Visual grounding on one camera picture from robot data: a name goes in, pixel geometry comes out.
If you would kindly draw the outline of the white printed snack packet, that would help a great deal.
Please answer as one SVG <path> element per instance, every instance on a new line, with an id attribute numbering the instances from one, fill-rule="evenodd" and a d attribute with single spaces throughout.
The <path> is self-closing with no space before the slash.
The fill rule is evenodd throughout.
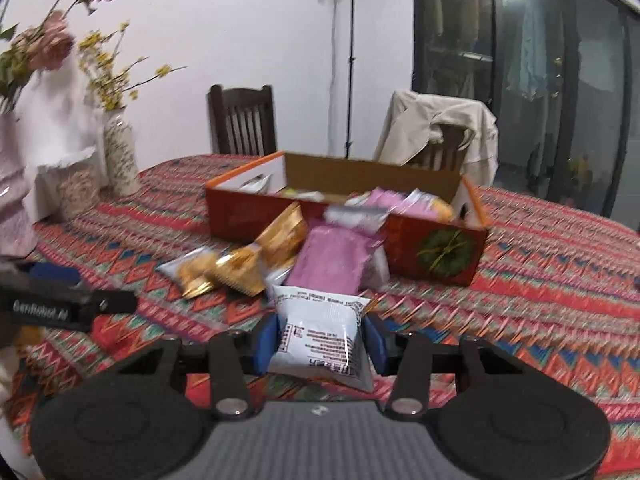
<path id="1" fill-rule="evenodd" d="M 280 344 L 270 359 L 270 373 L 373 390 L 361 333 L 368 298 L 276 285 L 273 300 Z"/>

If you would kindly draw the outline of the orange cracker snack packet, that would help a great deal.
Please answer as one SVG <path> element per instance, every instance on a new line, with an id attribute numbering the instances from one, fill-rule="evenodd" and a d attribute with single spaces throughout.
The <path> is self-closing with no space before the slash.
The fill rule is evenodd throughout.
<path id="1" fill-rule="evenodd" d="M 236 292 L 255 297 L 265 290 L 260 260 L 262 248 L 252 243 L 217 257 L 206 269 L 205 275 Z"/>

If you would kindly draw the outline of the pink purple snack packet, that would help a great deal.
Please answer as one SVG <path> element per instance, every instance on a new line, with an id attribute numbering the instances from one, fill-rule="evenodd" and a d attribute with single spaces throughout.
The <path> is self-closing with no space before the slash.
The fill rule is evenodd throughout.
<path id="1" fill-rule="evenodd" d="M 367 262 L 383 245 L 379 235 L 329 223 L 314 224 L 285 284 L 355 295 Z"/>

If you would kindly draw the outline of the pink ribbed vase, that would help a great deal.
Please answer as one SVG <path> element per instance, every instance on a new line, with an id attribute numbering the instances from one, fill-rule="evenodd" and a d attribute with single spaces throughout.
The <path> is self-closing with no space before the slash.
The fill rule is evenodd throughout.
<path id="1" fill-rule="evenodd" d="M 17 121 L 13 112 L 1 114 L 0 236 L 3 258 L 26 258 L 37 246 L 24 198 L 30 191 L 17 142 Z"/>

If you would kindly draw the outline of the gold cookie packet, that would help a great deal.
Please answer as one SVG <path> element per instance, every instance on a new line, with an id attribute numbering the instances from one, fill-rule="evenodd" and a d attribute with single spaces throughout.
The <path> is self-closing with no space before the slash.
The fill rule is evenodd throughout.
<path id="1" fill-rule="evenodd" d="M 302 207 L 297 202 L 288 205 L 256 238 L 266 266 L 277 268 L 296 257 L 307 231 Z"/>

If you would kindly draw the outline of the orange cardboard snack box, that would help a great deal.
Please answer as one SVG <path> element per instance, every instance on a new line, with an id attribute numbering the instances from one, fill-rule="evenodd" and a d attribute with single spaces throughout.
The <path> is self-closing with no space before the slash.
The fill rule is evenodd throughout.
<path id="1" fill-rule="evenodd" d="M 404 195 L 418 188 L 448 203 L 456 218 L 439 222 L 355 204 L 375 188 Z M 450 171 L 279 152 L 207 181 L 205 196 L 214 237 L 250 243 L 297 202 L 309 223 L 377 232 L 393 274 L 451 286 L 472 283 L 489 234 L 476 189 Z"/>

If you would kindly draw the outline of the floral ceramic vase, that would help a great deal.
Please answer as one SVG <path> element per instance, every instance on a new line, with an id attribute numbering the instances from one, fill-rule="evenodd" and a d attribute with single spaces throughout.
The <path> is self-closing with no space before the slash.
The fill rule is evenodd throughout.
<path id="1" fill-rule="evenodd" d="M 103 151 L 108 183 L 115 196 L 134 195 L 141 188 L 134 149 L 134 130 L 125 117 L 125 107 L 105 113 Z"/>

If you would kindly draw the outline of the red patterned tablecloth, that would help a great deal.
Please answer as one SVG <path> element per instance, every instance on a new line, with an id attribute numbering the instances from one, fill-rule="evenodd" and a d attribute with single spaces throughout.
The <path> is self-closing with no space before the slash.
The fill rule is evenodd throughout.
<path id="1" fill-rule="evenodd" d="M 186 301 L 160 274 L 166 260 L 209 243 L 205 182 L 241 165 L 196 155 L 143 171 L 141 191 L 106 198 L 66 223 L 36 227 L 34 258 L 74 266 L 91 285 L 134 290 L 135 316 L 100 318 L 90 334 L 49 330 L 21 348 L 1 414 L 1 451 L 35 477 L 32 412 L 161 336 L 201 341 L 245 330 L 262 305 L 225 289 Z M 484 188 L 490 232 L 465 288 L 393 280 L 376 294 L 395 330 L 453 344 L 486 338 L 600 405 L 612 425 L 605 479 L 639 474 L 639 237 L 626 226 L 521 194 Z"/>

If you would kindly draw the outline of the chair with beige jacket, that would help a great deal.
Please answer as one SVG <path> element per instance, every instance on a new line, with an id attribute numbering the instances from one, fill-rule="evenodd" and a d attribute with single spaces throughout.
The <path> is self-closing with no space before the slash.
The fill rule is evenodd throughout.
<path id="1" fill-rule="evenodd" d="M 408 165 L 460 174 L 474 132 L 471 129 L 448 125 L 441 125 L 440 130 L 442 140 L 427 143 L 420 153 L 408 161 Z"/>

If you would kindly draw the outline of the yellow flower branches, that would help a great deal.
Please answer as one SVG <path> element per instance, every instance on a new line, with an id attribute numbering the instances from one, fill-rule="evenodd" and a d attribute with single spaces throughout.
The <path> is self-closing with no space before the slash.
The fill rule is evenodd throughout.
<path id="1" fill-rule="evenodd" d="M 77 46 L 78 67 L 87 78 L 90 102 L 105 113 L 125 108 L 126 100 L 135 101 L 139 89 L 146 84 L 186 69 L 185 65 L 163 64 L 151 76 L 133 81 L 132 72 L 148 57 L 139 56 L 130 63 L 119 65 L 120 50 L 129 25 L 130 21 L 124 21 L 111 32 L 92 30 Z"/>

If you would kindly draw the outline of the beige jacket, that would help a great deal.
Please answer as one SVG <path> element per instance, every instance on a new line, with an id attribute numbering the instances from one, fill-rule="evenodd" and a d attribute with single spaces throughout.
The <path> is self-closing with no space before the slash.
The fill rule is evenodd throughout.
<path id="1" fill-rule="evenodd" d="M 462 174 L 477 185 L 493 185 L 499 167 L 499 130 L 496 116 L 480 101 L 394 91 L 373 159 L 384 164 L 405 165 L 427 144 L 442 142 L 446 127 L 459 127 L 472 133 Z"/>

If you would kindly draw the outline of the dark wooden chair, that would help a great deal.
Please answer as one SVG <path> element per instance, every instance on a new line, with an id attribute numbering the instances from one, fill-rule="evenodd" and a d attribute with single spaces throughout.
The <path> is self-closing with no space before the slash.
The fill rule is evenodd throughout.
<path id="1" fill-rule="evenodd" d="M 272 87 L 229 88 L 214 84 L 207 93 L 212 143 L 216 153 L 266 156 L 277 149 Z"/>

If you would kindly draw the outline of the pink artificial flowers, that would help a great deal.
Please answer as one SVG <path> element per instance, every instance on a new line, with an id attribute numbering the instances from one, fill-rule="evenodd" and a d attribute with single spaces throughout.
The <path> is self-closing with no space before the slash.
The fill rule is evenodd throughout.
<path id="1" fill-rule="evenodd" d="M 8 46 L 1 52 L 1 110 L 16 107 L 24 88 L 35 73 L 55 72 L 70 56 L 75 36 L 67 17 L 75 6 L 93 13 L 97 2 L 112 0 L 55 0 L 40 24 L 17 32 L 14 26 L 1 29 L 1 41 Z"/>

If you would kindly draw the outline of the black framed glass door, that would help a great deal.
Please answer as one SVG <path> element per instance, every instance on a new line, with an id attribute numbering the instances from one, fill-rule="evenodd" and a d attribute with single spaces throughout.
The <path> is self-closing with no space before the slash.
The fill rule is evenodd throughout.
<path id="1" fill-rule="evenodd" d="M 496 185 L 638 226 L 638 3 L 414 0 L 413 26 L 413 89 L 496 116 Z"/>

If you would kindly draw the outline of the studio light on stand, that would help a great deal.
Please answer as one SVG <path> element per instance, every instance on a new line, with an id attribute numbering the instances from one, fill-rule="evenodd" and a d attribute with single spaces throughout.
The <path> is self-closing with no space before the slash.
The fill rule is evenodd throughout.
<path id="1" fill-rule="evenodd" d="M 329 9 L 328 154 L 349 159 L 354 132 L 357 0 L 318 0 Z"/>

